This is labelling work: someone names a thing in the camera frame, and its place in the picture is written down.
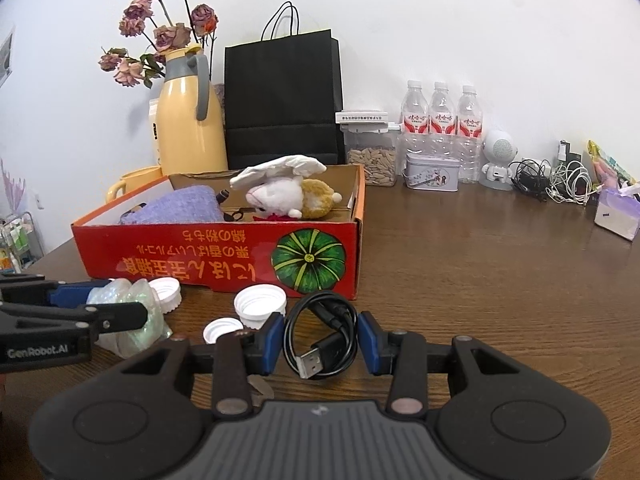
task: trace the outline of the green pumpkin illustration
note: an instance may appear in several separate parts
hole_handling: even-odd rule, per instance
[[[283,236],[271,253],[277,278],[301,294],[334,288],[344,276],[345,261],[340,240],[318,229]]]

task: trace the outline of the open box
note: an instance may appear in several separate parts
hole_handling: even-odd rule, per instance
[[[130,280],[173,276],[216,292],[238,292],[253,283],[282,286],[288,296],[330,288],[353,300],[364,212],[361,166],[329,166],[314,176],[342,195],[321,220],[271,222],[246,213],[236,222],[118,224],[124,213],[174,189],[204,184],[216,192],[230,190],[234,174],[164,176],[73,223],[87,273]],[[222,210],[233,213],[243,207],[249,207],[244,191],[230,190]]]

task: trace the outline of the red and white label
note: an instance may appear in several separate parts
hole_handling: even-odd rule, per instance
[[[429,133],[453,135],[456,133],[456,117],[450,112],[438,112],[430,117]]]
[[[421,114],[405,114],[402,119],[404,130],[409,134],[425,134],[429,126],[429,117]]]
[[[476,117],[458,118],[458,134],[477,139],[482,135],[482,119]]]

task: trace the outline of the flower bouquet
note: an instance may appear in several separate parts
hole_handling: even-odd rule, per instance
[[[168,25],[158,25],[154,20],[152,4],[157,1],[164,13]],[[210,43],[209,78],[211,77],[211,61],[213,58],[213,43],[215,41],[218,17],[214,10],[206,4],[200,4],[190,10],[188,0],[184,0],[189,17],[189,27],[184,22],[172,22],[163,0],[132,0],[124,10],[120,20],[120,33],[123,36],[144,35],[153,52],[145,52],[135,58],[129,55],[126,48],[110,48],[98,62],[105,72],[116,71],[113,77],[123,86],[135,86],[142,81],[147,88],[153,86],[153,79],[164,77],[163,67],[166,63],[164,55],[177,48],[186,47],[191,41],[191,35],[204,48]],[[154,39],[146,33],[146,20],[154,26]]]

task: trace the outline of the stuffed animal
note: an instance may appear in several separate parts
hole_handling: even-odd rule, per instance
[[[246,168],[230,181],[232,189],[257,184],[246,194],[247,202],[267,220],[311,220],[322,218],[342,200],[321,180],[305,176],[322,173],[326,167],[304,155],[289,155]]]

